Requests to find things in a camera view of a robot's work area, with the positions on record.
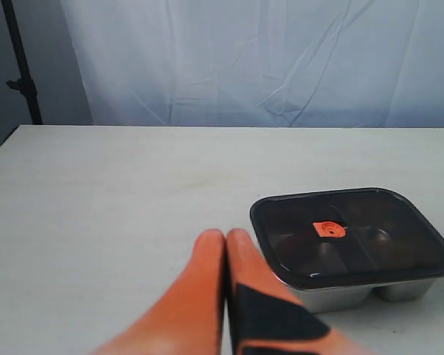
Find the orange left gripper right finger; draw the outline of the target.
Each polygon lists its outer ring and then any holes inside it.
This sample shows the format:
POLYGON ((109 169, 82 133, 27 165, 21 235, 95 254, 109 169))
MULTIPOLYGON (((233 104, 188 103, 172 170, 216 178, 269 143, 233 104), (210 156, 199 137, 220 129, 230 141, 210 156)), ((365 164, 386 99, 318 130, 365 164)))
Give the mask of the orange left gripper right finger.
POLYGON ((314 314, 273 274, 243 229, 226 237, 233 354, 371 354, 314 314))

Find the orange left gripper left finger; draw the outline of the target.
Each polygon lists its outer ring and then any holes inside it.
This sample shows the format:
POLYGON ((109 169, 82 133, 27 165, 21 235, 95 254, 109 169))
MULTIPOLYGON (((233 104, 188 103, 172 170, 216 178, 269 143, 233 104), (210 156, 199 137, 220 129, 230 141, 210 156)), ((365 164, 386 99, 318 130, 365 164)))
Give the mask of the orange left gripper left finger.
POLYGON ((219 354, 223 327, 225 237, 203 231, 185 269, 128 329, 94 354, 219 354))

